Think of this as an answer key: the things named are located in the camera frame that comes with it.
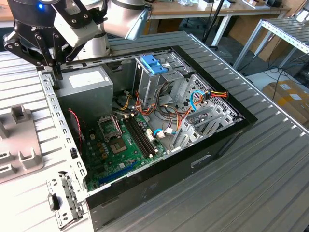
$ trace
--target blue cable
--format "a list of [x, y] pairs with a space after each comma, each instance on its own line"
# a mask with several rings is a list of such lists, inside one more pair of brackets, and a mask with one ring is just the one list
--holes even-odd
[[156, 130], [154, 131], [154, 136], [155, 136], [158, 132], [160, 132], [160, 131], [162, 131], [162, 130], [163, 130], [162, 128], [156, 129]]
[[197, 110], [197, 108], [195, 107], [195, 105], [194, 105], [194, 103], [193, 103], [193, 95], [194, 95], [195, 93], [200, 93], [200, 94], [203, 94], [203, 95], [204, 95], [205, 92], [202, 91], [202, 90], [194, 90], [194, 91], [191, 93], [191, 96], [190, 96], [190, 104], [191, 104], [191, 107], [192, 107], [192, 109], [193, 109], [194, 111]]

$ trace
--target metal frame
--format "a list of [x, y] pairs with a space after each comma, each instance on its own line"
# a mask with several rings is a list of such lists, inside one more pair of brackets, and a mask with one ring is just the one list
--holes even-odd
[[267, 44], [271, 34], [275, 34], [294, 46], [293, 50], [280, 64], [280, 68], [288, 61], [291, 55], [299, 49], [304, 53], [309, 53], [309, 27], [306, 24], [299, 23], [293, 18], [284, 19], [261, 19], [235, 61], [233, 68], [237, 69], [245, 58], [247, 52], [249, 51], [251, 45], [253, 44], [256, 36], [259, 34], [261, 28], [266, 28], [269, 32], [266, 34], [265, 38], [262, 40], [261, 44], [257, 48], [255, 54], [257, 55]]
[[[113, 221], [101, 232], [304, 230], [309, 221], [307, 129], [192, 35], [178, 31], [142, 36], [136, 41], [111, 40], [116, 54], [168, 45], [180, 45], [259, 120], [228, 150], [230, 155]], [[3, 52], [0, 71], [0, 110], [23, 103], [34, 111], [44, 161], [40, 171], [0, 185], [5, 199], [2, 206], [10, 209], [3, 214], [0, 228], [11, 230], [10, 222], [17, 218], [16, 232], [46, 228], [57, 231], [45, 181], [46, 176], [67, 168], [68, 163], [35, 67]], [[83, 217], [66, 231], [92, 231], [91, 227], [89, 218]]]

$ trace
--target metal rack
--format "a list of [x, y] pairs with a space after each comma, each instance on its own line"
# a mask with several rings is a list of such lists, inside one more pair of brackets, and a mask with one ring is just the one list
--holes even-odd
[[[226, 155], [101, 231], [303, 231], [309, 222], [309, 132], [192, 35], [111, 41], [116, 54], [169, 45], [181, 46], [258, 121]], [[41, 170], [0, 184], [0, 229], [57, 231], [45, 181], [67, 163], [35, 67], [0, 53], [0, 90], [1, 111], [17, 103], [33, 111], [44, 161]], [[84, 217], [67, 231], [91, 232], [91, 220]]]
[[261, 42], [260, 46], [257, 48], [255, 54], [258, 54], [261, 49], [263, 49], [272, 33], [294, 46], [289, 55], [280, 64], [279, 68], [281, 68], [288, 61], [288, 59], [297, 49], [305, 54], [309, 53], [309, 25], [299, 23], [294, 18], [262, 19], [256, 26], [251, 37], [235, 61], [233, 65], [234, 69], [237, 69], [243, 61], [261, 28], [266, 28], [269, 32]]

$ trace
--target workbench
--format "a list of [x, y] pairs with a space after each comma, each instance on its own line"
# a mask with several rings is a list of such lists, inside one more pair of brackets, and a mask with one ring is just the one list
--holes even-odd
[[[309, 132], [193, 35], [111, 40], [115, 54], [171, 45], [179, 45], [258, 121], [223, 157], [101, 231], [303, 231], [309, 222]], [[1, 113], [19, 103], [32, 110], [44, 161], [41, 170], [0, 184], [0, 230], [56, 232], [45, 181], [68, 164], [35, 67], [0, 53], [0, 90]], [[8, 230], [9, 220], [14, 224]], [[67, 231], [92, 231], [91, 220], [84, 217]]]
[[[3, 7], [3, 9], [0, 8], [0, 28], [12, 27], [14, 19], [10, 8], [4, 5]], [[217, 46], [219, 44], [219, 41], [222, 38], [222, 35], [232, 16], [272, 14], [278, 15], [278, 18], [283, 18], [290, 9], [291, 8], [287, 6], [283, 6], [280, 9], [276, 7], [270, 7], [270, 9], [254, 9], [243, 3], [242, 0], [237, 0], [235, 4], [231, 4], [230, 8], [222, 8], [220, 10], [218, 16], [222, 16], [223, 20], [211, 45]], [[198, 4], [193, 4], [193, 6], [182, 6], [177, 2], [177, 0], [173, 2], [155, 1], [152, 4], [151, 24], [153, 29], [151, 31], [156, 33], [160, 19], [209, 17], [210, 12], [210, 8], [204, 10], [201, 9]]]
[[237, 60], [235, 61], [233, 65], [234, 69], [237, 69], [242, 63], [261, 28], [267, 29], [268, 33], [255, 51], [255, 54], [258, 54], [261, 49], [264, 48], [272, 34], [277, 35], [294, 47], [279, 65], [279, 68], [282, 68], [283, 65], [285, 65], [285, 63], [297, 49], [305, 54], [309, 53], [309, 27], [306, 23], [300, 23], [294, 18], [261, 19], [249, 40], [247, 41], [246, 45], [244, 46], [243, 50], [241, 51], [240, 55], [238, 56]]

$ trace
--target cardboard box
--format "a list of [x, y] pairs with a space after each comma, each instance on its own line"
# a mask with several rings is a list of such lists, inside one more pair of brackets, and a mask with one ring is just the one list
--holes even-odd
[[[270, 83], [262, 92], [272, 99], [275, 86], [275, 82]], [[298, 84], [291, 80], [279, 81], [274, 101], [295, 120], [309, 128], [309, 93]]]
[[263, 0], [246, 0], [252, 6], [264, 6], [265, 2]]
[[7, 0], [0, 0], [0, 5], [8, 6], [9, 4], [8, 4]]

